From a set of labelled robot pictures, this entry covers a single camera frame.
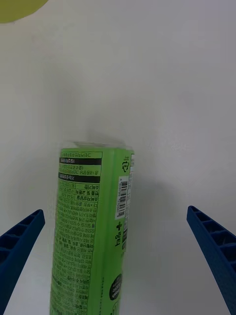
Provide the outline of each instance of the recycling symbol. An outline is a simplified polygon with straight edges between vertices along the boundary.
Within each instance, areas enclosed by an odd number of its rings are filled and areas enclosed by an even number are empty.
[[[123,171],[126,173],[129,168],[129,162],[123,162],[122,168],[123,168]]]

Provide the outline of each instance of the yellow object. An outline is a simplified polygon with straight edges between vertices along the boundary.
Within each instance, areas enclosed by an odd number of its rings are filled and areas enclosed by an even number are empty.
[[[47,0],[0,0],[0,23],[24,18],[41,8]]]

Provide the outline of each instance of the white surface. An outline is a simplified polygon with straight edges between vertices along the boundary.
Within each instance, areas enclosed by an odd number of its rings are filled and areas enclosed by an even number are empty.
[[[228,314],[186,211],[236,233],[235,11],[49,0],[0,26],[0,234],[37,208],[47,221],[5,315],[48,314],[63,139],[136,152],[121,314]]]

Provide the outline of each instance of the can label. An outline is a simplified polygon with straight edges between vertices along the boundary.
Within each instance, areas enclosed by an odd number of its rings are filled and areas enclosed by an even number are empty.
[[[50,315],[118,314],[133,156],[62,149]]]

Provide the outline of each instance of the white wall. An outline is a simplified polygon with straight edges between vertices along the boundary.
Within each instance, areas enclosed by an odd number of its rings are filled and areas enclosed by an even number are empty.
[[[0,234],[38,208],[47,221],[6,315],[48,314],[63,139],[136,151],[121,314],[228,314],[186,212],[236,233],[235,11],[49,0],[0,26]]]

